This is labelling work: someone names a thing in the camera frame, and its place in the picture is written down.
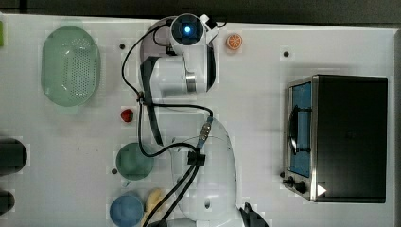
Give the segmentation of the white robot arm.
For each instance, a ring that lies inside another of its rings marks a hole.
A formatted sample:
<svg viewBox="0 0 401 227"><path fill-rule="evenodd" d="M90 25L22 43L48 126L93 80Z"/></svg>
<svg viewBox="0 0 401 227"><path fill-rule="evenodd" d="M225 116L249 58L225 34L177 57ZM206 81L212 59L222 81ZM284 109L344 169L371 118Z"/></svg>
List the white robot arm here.
<svg viewBox="0 0 401 227"><path fill-rule="evenodd" d="M194 102L216 79L212 41L218 26L191 13L165 18L168 50L141 46L142 104L154 141L171 157L170 206L145 227L243 227L236 206L236 169L230 137L211 109Z"/></svg>

